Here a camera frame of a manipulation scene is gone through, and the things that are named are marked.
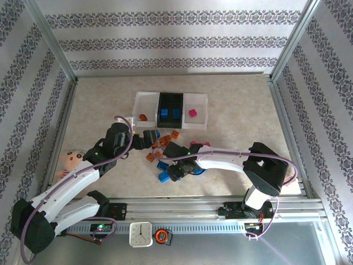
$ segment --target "blue block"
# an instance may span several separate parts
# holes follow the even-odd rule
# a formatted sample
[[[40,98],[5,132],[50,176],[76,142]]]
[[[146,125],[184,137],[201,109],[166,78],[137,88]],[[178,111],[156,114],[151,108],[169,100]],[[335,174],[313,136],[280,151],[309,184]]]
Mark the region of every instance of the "blue block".
[[[169,176],[167,172],[162,172],[161,174],[158,175],[158,179],[160,182],[166,182],[167,180],[169,180]]]
[[[203,169],[194,169],[193,174],[200,174],[203,171]]]
[[[174,120],[180,119],[180,109],[173,109],[173,118]]]
[[[160,170],[163,170],[165,172],[168,170],[168,167],[169,167],[169,165],[167,163],[162,162],[162,161],[159,161],[157,164],[157,168],[159,168]]]
[[[168,117],[168,109],[161,109],[161,117],[164,119]]]

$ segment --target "red wire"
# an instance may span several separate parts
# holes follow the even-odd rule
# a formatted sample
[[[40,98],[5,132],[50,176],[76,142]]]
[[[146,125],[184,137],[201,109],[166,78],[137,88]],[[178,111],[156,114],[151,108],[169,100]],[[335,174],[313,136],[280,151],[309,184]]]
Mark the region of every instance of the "red wire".
[[[74,236],[74,237],[77,237],[78,239],[82,239],[82,240],[86,240],[86,241],[89,241],[89,242],[94,242],[94,243],[98,243],[98,245],[100,246],[101,245],[101,241],[94,241],[93,239],[91,238],[87,238],[87,237],[83,237],[83,236],[79,236],[79,235],[75,235],[75,234],[71,234],[71,233],[66,233],[66,235],[68,236]]]

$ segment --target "tape measure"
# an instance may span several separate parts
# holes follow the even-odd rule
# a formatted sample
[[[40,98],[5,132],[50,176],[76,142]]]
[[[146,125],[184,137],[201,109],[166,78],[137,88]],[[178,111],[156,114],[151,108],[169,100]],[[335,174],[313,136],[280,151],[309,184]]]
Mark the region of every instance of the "tape measure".
[[[172,243],[173,232],[169,229],[158,229],[156,233],[153,235],[153,237],[154,239],[156,239],[156,242],[158,244],[170,246],[170,244]]]

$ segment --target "plush toy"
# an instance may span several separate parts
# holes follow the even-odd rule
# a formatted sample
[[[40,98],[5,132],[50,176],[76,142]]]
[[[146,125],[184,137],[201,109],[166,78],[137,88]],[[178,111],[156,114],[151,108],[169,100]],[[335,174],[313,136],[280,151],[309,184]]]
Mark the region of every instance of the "plush toy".
[[[82,161],[84,155],[85,151],[83,150],[72,150],[61,154],[59,161],[62,163],[64,170],[60,170],[55,173],[57,181],[73,171]]]

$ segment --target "clock face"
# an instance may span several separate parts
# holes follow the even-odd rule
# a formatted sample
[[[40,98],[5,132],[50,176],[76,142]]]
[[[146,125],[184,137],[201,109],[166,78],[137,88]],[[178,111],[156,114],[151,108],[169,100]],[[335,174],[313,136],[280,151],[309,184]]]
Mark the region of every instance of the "clock face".
[[[150,222],[133,222],[130,224],[130,245],[132,247],[149,247],[152,245],[152,224]]]

